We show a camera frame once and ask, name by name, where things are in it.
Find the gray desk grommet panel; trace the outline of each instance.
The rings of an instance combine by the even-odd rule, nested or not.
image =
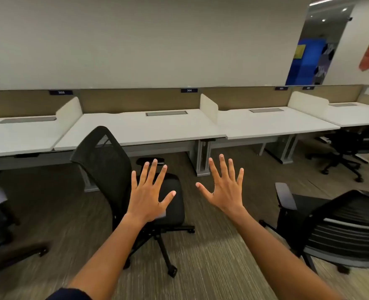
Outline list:
[[[281,110],[280,108],[260,108],[258,110],[249,110],[253,113],[270,113],[270,112],[273,112],[273,111],[284,111],[284,110]]]
[[[358,106],[358,104],[355,104],[355,103],[341,103],[341,104],[330,104],[330,106],[334,106],[334,107]]]
[[[27,123],[27,122],[43,122],[43,121],[55,121],[57,117],[32,117],[32,118],[11,118],[0,121],[0,124],[5,123]]]
[[[187,115],[187,111],[185,110],[173,110],[173,111],[152,111],[147,112],[146,116],[150,117],[153,115]]]

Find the person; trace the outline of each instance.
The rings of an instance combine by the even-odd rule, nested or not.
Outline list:
[[[300,259],[291,253],[247,212],[242,204],[244,169],[235,177],[232,159],[226,164],[219,156],[222,176],[209,158],[209,166],[215,183],[211,193],[201,183],[196,186],[202,195],[218,207],[231,220],[242,236],[267,282],[278,299],[341,300],[342,296],[322,281]],[[149,221],[166,210],[176,192],[171,191],[158,202],[161,184],[167,170],[164,165],[155,183],[157,160],[144,165],[137,184],[136,172],[132,172],[132,192],[127,213],[111,236],[73,278],[67,288],[61,288],[48,300],[109,300],[111,299],[125,261],[134,241]]]

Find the ceiling light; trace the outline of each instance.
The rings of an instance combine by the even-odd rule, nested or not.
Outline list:
[[[318,4],[330,2],[330,1],[334,1],[334,0],[322,0],[322,1],[314,2],[314,3],[311,3],[310,6],[314,6],[314,5],[318,5]]]

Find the sleeve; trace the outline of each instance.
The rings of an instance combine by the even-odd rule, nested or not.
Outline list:
[[[85,292],[76,288],[60,288],[46,300],[92,300]]]

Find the finger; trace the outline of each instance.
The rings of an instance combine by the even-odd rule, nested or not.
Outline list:
[[[159,203],[159,205],[166,210],[169,203],[172,201],[173,197],[176,195],[176,191],[173,190],[170,193],[168,193],[165,197],[165,199],[162,200],[162,202]]]
[[[198,190],[202,193],[202,195],[209,201],[212,198],[212,194],[202,185],[200,182],[196,183]]]
[[[220,162],[220,172],[222,173],[222,178],[229,177],[228,167],[226,166],[226,161],[225,161],[225,157],[223,156],[223,154],[219,155],[219,162]]]
[[[218,180],[220,179],[220,176],[219,176],[219,173],[218,173],[218,170],[215,166],[215,163],[214,161],[212,160],[212,158],[209,158],[208,159],[208,163],[210,165],[210,170],[211,170],[211,174],[212,174],[212,177],[214,179],[214,182],[215,184],[217,184]]]
[[[154,181],[155,172],[157,171],[157,164],[158,164],[157,159],[154,159],[152,161],[150,172],[148,173],[148,177],[146,181],[147,184],[152,184],[152,182]]]
[[[137,177],[136,177],[136,171],[132,171],[132,190],[135,190],[137,188]]]
[[[229,159],[229,178],[232,181],[236,181],[236,173],[234,172],[234,165],[233,165],[233,160]]]
[[[148,171],[148,166],[149,165],[150,165],[149,162],[144,163],[143,170],[142,170],[141,175],[140,175],[140,181],[138,182],[138,186],[142,186],[146,182],[147,171]]]
[[[237,176],[237,185],[241,186],[241,184],[243,183],[243,176],[244,176],[244,168],[241,168],[238,176]]]
[[[161,187],[162,182],[164,181],[164,178],[165,178],[166,171],[167,171],[167,165],[165,164],[164,166],[162,166],[162,170],[159,173],[157,180],[155,180],[155,183],[154,183],[155,186]]]

